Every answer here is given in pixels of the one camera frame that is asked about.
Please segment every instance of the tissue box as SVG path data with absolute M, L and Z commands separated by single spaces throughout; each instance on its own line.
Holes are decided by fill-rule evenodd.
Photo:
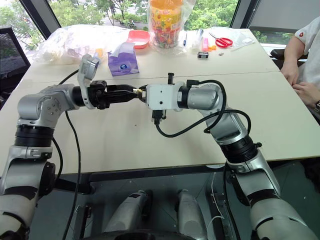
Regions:
M 124 42 L 108 52 L 108 66 L 113 77 L 139 73 L 134 43 Z

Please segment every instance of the small object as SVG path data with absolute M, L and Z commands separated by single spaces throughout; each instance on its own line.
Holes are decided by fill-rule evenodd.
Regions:
M 207 51 L 198 52 L 198 59 L 207 59 L 209 57 L 209 53 Z
M 134 49 L 144 49 L 148 45 L 149 39 L 149 32 L 142 30 L 131 30 L 126 42 L 134 43 Z
M 317 113 L 320 113 L 320 101 L 318 101 L 318 102 L 315 104 L 314 110 L 315 110 Z
M 168 72 L 168 84 L 173 85 L 174 84 L 174 73 Z
M 215 51 L 215 50 L 217 50 L 217 46 L 216 45 L 212 45 L 212 46 L 209 46 L 208 49 L 209 49 L 210 52 L 211 51 Z
M 202 51 L 208 52 L 208 38 L 207 37 L 203 38 Z
M 185 32 L 185 40 L 183 40 L 183 46 L 186 46 L 186 44 L 187 44 L 187 35 L 188 35 L 188 33 Z
M 101 59 L 103 55 L 104 55 L 104 50 L 102 48 L 97 48 L 93 56 Z
M 199 51 L 199 48 L 200 48 L 200 44 L 201 44 L 201 38 L 202 38 L 202 35 L 204 34 L 204 30 L 202 28 L 200 28 L 196 34 L 195 34 L 195 38 L 192 42 L 192 45 L 191 45 L 191 50 L 193 52 L 196 52 L 196 51 Z
M 216 37 L 211 32 L 209 34 L 215 38 L 215 45 L 217 45 L 219 48 L 226 49 L 228 47 L 231 47 L 234 42 L 226 37 Z

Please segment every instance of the plastic container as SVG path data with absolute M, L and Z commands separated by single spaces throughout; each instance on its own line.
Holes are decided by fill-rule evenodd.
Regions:
M 135 49 L 144 49 L 150 40 L 150 34 L 147 31 L 131 30 L 128 35 L 127 43 L 134 43 Z
M 154 40 L 161 48 L 178 44 L 182 27 L 183 0 L 150 0 L 150 20 Z

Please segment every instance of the office chair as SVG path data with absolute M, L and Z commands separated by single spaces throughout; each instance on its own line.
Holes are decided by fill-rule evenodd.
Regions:
M 284 60 L 285 60 L 285 49 L 273 49 L 271 51 L 271 56 L 274 58 L 273 62 L 274 64 L 281 69 L 282 66 L 284 65 Z M 298 59 L 298 67 L 302 64 L 305 63 L 305 61 L 300 61 L 300 60 L 305 60 L 308 58 L 308 54 L 307 55 L 302 55 L 299 59 Z
M 0 28 L 0 109 L 30 67 L 11 27 Z

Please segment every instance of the robotic arm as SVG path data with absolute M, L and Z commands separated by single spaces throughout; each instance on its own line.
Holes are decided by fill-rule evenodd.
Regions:
M 39 198 L 54 187 L 55 165 L 48 159 L 53 150 L 54 128 L 63 112 L 83 106 L 102 110 L 112 103 L 139 98 L 152 110 L 153 121 L 159 127 L 166 110 L 196 109 L 206 117 L 226 105 L 224 89 L 215 84 L 173 84 L 170 74 L 168 84 L 149 84 L 140 89 L 125 84 L 107 86 L 105 81 L 91 81 L 97 66 L 96 59 L 85 55 L 78 73 L 79 86 L 49 86 L 18 103 L 15 143 L 9 149 L 0 182 L 0 239 L 25 239 Z M 207 126 L 217 118 L 208 118 Z M 239 197 L 251 207 L 251 223 L 258 236 L 271 240 L 316 240 L 298 213 L 280 199 L 279 184 L 238 115 L 223 114 L 209 132 L 234 171 L 233 185 Z

